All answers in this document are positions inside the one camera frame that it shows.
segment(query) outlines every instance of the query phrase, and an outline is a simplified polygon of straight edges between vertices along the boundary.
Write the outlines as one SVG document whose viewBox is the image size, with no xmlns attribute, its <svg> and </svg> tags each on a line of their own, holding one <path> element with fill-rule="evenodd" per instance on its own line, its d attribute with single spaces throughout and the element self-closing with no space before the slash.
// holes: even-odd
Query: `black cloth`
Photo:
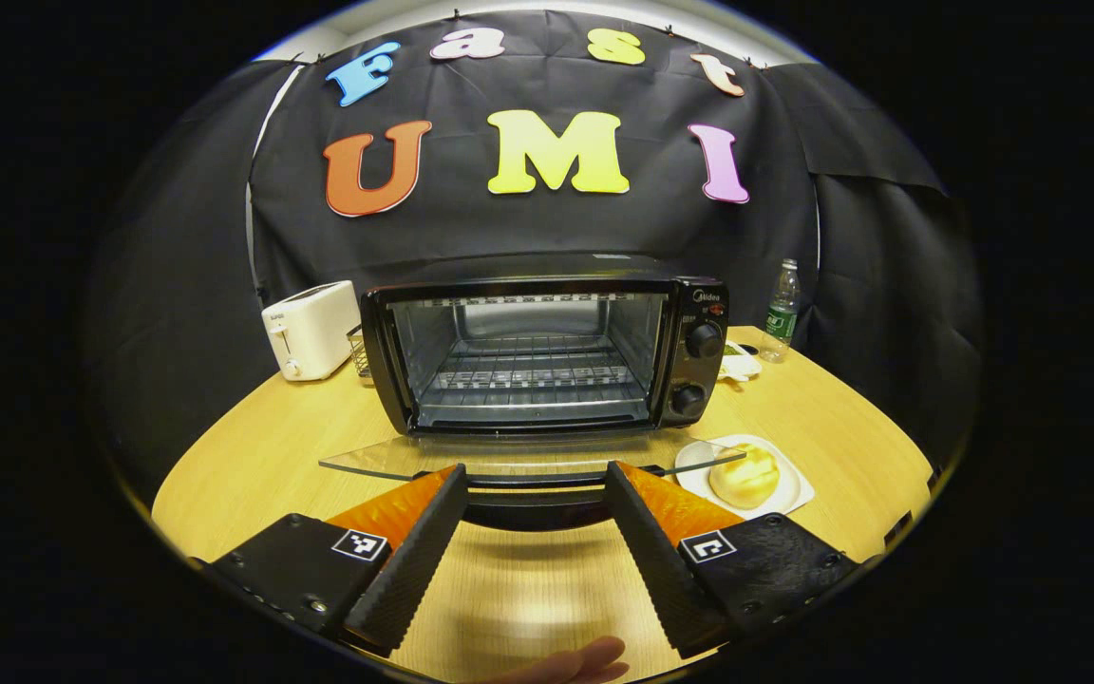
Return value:
<svg viewBox="0 0 1094 684">
<path fill-rule="evenodd" d="M 429 57 L 444 34 L 481 25 L 504 32 L 504 54 Z M 647 60 L 595 60 L 586 50 L 594 27 L 635 34 Z M 389 39 L 400 44 L 391 81 L 340 107 L 327 76 Z M 713 86 L 695 53 L 731 67 L 745 95 Z M 277 371 L 256 294 L 270 304 L 342 278 L 363 291 L 459 256 L 655 256 L 723 278 L 732 323 L 759 326 L 781 259 L 794 258 L 803 289 L 794 345 L 893 417 L 933 463 L 967 431 L 980 312 L 963 221 L 906 136 L 824 66 L 758 69 L 686 36 L 594 14 L 443 19 L 304 66 L 253 160 L 292 69 L 256 61 L 205 97 L 140 170 L 101 247 L 83 325 L 86 370 L 143 501 L 205 429 Z M 487 117 L 504 109 L 531 109 L 556 135 L 581 112 L 619 117 L 617 159 L 630 189 L 586 194 L 565 182 L 551 190 L 539 178 L 529 194 L 492 195 L 500 135 Z M 385 130 L 417 119 L 433 129 L 422 136 L 411 195 L 372 216 L 331 211 L 323 150 L 372 135 L 360 181 L 376 187 L 391 174 Z M 707 164 L 687 125 L 735 136 L 747 204 L 702 194 Z"/>
</svg>

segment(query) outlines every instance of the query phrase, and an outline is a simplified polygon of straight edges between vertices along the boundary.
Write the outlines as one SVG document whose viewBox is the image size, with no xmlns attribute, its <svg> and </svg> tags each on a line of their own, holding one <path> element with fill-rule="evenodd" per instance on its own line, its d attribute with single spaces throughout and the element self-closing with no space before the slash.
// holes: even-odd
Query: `white toaster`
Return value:
<svg viewBox="0 0 1094 684">
<path fill-rule="evenodd" d="M 281 375 L 290 381 L 331 375 L 352 353 L 349 331 L 361 324 L 351 280 L 300 291 L 261 316 Z"/>
</svg>

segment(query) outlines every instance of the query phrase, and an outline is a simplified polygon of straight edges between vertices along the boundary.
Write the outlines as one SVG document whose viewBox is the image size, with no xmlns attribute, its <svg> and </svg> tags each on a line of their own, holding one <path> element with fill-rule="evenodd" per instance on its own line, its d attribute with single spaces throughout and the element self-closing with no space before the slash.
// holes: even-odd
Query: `colorful foam letter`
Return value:
<svg viewBox="0 0 1094 684">
<path fill-rule="evenodd" d="M 708 74 L 708 81 L 711 81 L 712 85 L 715 85 L 719 90 L 729 92 L 734 97 L 745 95 L 745 90 L 742 90 L 742 86 L 738 86 L 729 79 L 729 77 L 735 73 L 732 68 L 725 67 L 711 55 L 690 55 L 690 58 L 702 65 L 702 73 Z"/>
<path fill-rule="evenodd" d="M 370 95 L 374 90 L 382 88 L 389 81 L 389 77 L 374 76 L 379 72 L 389 72 L 395 61 L 387 57 L 387 53 L 399 50 L 399 43 L 383 43 L 373 50 L 357 57 L 356 60 L 336 69 L 327 74 L 323 81 L 334 81 L 340 86 L 344 97 L 340 97 L 341 107 L 348 107 L 357 100 Z"/>
<path fill-rule="evenodd" d="M 590 55 L 603 61 L 619 61 L 621 65 L 638 65 L 644 60 L 644 53 L 639 45 L 639 38 L 635 35 L 608 30 L 608 27 L 595 27 L 589 34 Z"/>
<path fill-rule="evenodd" d="M 626 192 L 630 187 L 619 173 L 616 151 L 616 128 L 622 121 L 613 114 L 581 112 L 559 138 L 529 109 L 494 112 L 487 123 L 500 130 L 499 167 L 496 177 L 487 182 L 487 189 L 494 195 L 535 189 L 535 178 L 526 173 L 528 159 L 552 190 L 563 185 L 577 159 L 580 162 L 572 177 L 574 189 Z"/>
<path fill-rule="evenodd" d="M 699 139 L 702 159 L 708 164 L 708 182 L 702 194 L 721 202 L 743 205 L 750 200 L 748 190 L 737 179 L 737 165 L 733 164 L 733 134 L 714 126 L 687 126 L 687 130 Z"/>
<path fill-rule="evenodd" d="M 395 143 L 392 154 L 392 177 L 386 185 L 368 190 L 361 186 L 361 153 L 374 141 L 369 134 L 351 135 L 323 150 L 327 158 L 327 205 L 346 217 L 385 212 L 395 207 L 416 187 L 421 173 L 421 136 L 431 123 L 400 123 L 386 130 L 386 139 Z"/>
<path fill-rule="evenodd" d="M 444 35 L 442 43 L 429 50 L 429 56 L 434 60 L 456 60 L 458 57 L 482 60 L 504 53 L 504 47 L 500 44 L 503 39 L 504 32 L 494 27 L 467 27 Z"/>
</svg>

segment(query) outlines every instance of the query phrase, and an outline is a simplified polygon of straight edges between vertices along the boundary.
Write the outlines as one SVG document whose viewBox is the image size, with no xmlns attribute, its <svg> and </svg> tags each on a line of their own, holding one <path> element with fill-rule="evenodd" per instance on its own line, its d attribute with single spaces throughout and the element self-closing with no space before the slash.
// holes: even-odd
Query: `blue letter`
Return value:
<svg viewBox="0 0 1094 684">
<path fill-rule="evenodd" d="M 399 50 L 399 43 L 383 43 L 379 47 L 374 47 L 370 53 L 357 57 L 356 60 L 349 61 L 348 65 L 344 65 L 335 72 L 327 74 L 326 79 L 323 81 L 331 81 L 340 86 L 340 91 L 344 92 L 344 97 L 340 97 L 341 107 L 348 107 L 349 104 L 353 104 L 357 100 L 361 100 L 365 95 L 370 95 L 374 90 L 383 86 L 383 83 L 389 81 L 385 76 L 374 76 L 377 72 L 389 72 L 391 68 L 395 66 L 395 61 L 392 61 L 391 57 L 386 56 L 386 53 L 394 53 Z"/>
</svg>

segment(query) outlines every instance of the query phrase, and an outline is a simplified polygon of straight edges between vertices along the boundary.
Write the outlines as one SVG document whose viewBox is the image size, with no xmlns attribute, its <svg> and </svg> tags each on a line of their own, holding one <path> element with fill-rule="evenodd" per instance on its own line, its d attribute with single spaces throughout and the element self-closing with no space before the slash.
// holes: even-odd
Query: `bread roll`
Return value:
<svg viewBox="0 0 1094 684">
<path fill-rule="evenodd" d="M 744 459 L 715 464 L 708 475 L 712 492 L 738 509 L 756 509 L 771 498 L 779 485 L 779 466 L 771 451 L 738 444 Z"/>
</svg>

